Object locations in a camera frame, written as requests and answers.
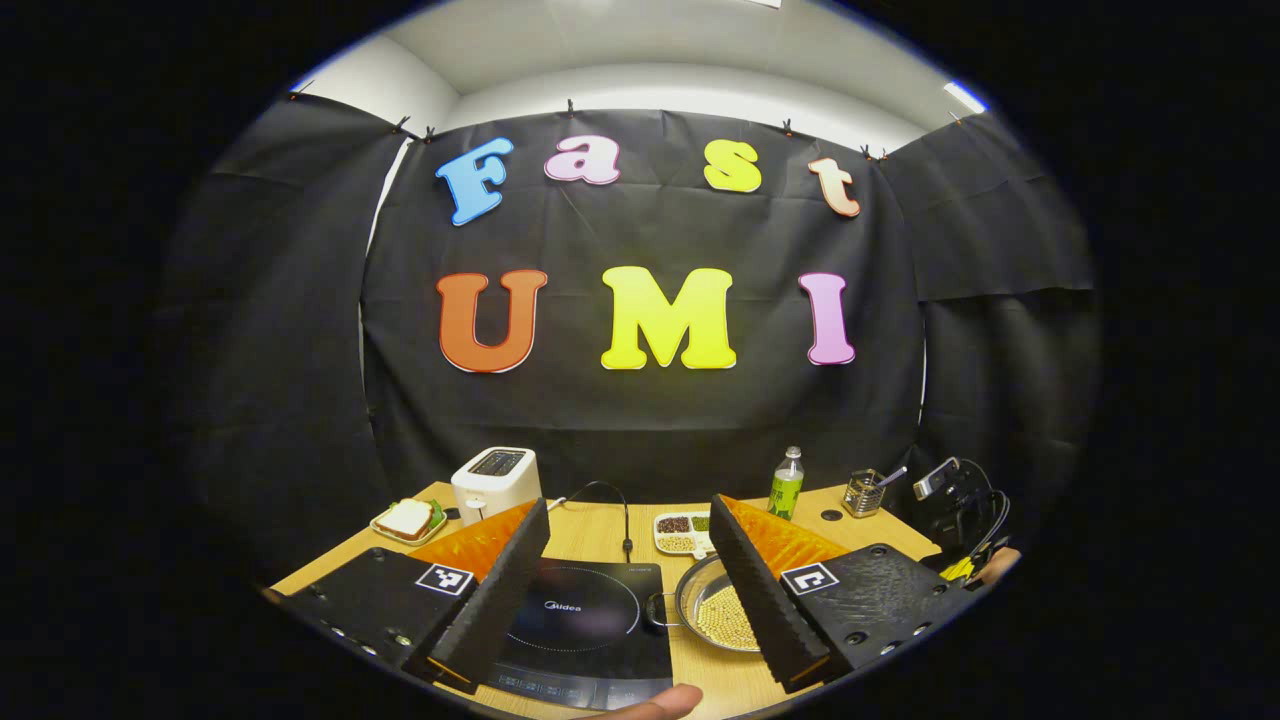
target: pink letter i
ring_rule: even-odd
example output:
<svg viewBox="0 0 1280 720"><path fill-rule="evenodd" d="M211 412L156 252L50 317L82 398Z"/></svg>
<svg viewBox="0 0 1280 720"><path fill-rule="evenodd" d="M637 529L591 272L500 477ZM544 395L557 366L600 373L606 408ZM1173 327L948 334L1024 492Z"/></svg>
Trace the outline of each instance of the pink letter i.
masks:
<svg viewBox="0 0 1280 720"><path fill-rule="evenodd" d="M809 292L813 307L813 347L809 361L814 365L844 365L854 360L854 346L845 341L845 315L840 310L840 291L845 278L831 273L805 273L800 287Z"/></svg>

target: hand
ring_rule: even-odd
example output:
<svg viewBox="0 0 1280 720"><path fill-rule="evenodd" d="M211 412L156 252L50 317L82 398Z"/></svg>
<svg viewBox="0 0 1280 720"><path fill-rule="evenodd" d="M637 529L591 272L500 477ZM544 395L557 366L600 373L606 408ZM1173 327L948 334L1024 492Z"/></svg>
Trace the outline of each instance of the hand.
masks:
<svg viewBox="0 0 1280 720"><path fill-rule="evenodd" d="M663 691L653 696L646 702L589 717L591 720L676 720L692 712L694 707L701 701L701 688L678 684L669 691Z"/></svg>
<svg viewBox="0 0 1280 720"><path fill-rule="evenodd" d="M1005 546L997 550L995 553L992 553L991 560L988 560L987 564L982 566L982 570L978 570L978 573L974 574L974 577L969 582L973 583L977 580L982 580L982 583L986 585L993 585L996 584L996 580L1001 578L1001 575L1007 573L1010 568L1018 564L1018 560L1020 560L1021 556L1023 556L1021 552L1018 552L1016 550Z"/></svg>

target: yellow object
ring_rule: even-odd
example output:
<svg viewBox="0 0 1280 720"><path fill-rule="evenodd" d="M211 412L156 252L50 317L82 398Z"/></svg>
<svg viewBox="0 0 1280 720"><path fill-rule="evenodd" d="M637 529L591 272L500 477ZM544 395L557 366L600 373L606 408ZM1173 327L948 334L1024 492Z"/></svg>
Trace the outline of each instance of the yellow object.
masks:
<svg viewBox="0 0 1280 720"><path fill-rule="evenodd" d="M973 570L974 570L973 560L965 557L964 560L960 560L959 562L951 565L950 568L940 573L940 575L942 575L943 580L947 580L950 583L951 580L959 578L968 578L969 575L973 574Z"/></svg>
<svg viewBox="0 0 1280 720"><path fill-rule="evenodd" d="M649 341L658 364L666 368L689 331L689 348L680 355L695 370L732 368L737 354L728 346L724 295L733 277L724 270L699 268L685 278L676 301L667 302L645 268L621 266L604 272L613 288L613 345L600 364L611 370L639 370L649 361L640 350L640 333Z"/></svg>
<svg viewBox="0 0 1280 720"><path fill-rule="evenodd" d="M703 177L716 190L751 192L760 187L763 181L760 169L751 164L760 156L750 145L733 140L713 140L707 143L703 155L710 163L703 168Z"/></svg>

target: wooden table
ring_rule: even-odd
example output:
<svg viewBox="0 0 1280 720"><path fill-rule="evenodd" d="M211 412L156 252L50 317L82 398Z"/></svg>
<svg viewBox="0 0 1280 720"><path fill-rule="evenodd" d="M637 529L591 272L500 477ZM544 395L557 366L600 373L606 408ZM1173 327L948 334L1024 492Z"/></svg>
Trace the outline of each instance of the wooden table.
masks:
<svg viewBox="0 0 1280 720"><path fill-rule="evenodd" d="M882 542L893 546L913 560L938 552L937 546L886 510L881 510L870 518L851 518L847 511L841 509L842 493L844 486L801 492L792 521L850 550ZM454 505L453 488L448 483L435 483L415 497L436 500L445 507ZM765 498L746 502L760 509L765 507ZM631 561L660 565L664 592L675 592L676 583L694 564L694 559L689 555L663 555L654 547L654 518L663 512L705 511L709 507L709 501L685 505L631 505L631 539L635 543ZM841 510L842 518L840 520L823 520L819 516L823 510L831 509ZM549 519L552 538L543 552L544 557L589 562L622 562L625 560L621 548L622 505L573 501L554 507ZM449 520L436 538L461 527L461 520ZM275 583L273 588L283 594L293 594L371 547L383 547L396 552L415 550L365 528L301 570ZM667 598L668 619L676 616L673 600ZM669 628L669 638L675 682L698 685L704 693L701 705L687 716L690 720L722 720L767 707L813 689L785 693L782 685L773 682L759 653L732 652L714 647L682 626ZM436 687L456 692L445 685L436 684ZM462 697L525 717L562 720L593 714L589 710L550 705L506 693L488 685L480 685L474 697Z"/></svg>

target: wall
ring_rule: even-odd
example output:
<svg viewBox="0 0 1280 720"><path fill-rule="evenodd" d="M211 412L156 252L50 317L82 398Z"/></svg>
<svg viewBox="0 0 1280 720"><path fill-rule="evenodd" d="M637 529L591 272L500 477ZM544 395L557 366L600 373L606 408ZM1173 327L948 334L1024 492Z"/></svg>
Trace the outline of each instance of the wall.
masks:
<svg viewBox="0 0 1280 720"><path fill-rule="evenodd" d="M457 91L435 70L401 44L381 36L330 59L296 87L308 82L307 95L346 102L390 123L410 115L404 128L419 136L425 135L428 126L439 129L458 101Z"/></svg>
<svg viewBox="0 0 1280 720"><path fill-rule="evenodd" d="M736 68L648 63L548 73L463 96L439 129L575 109L663 109L782 126L872 151L893 151L925 133L868 102L777 76Z"/></svg>

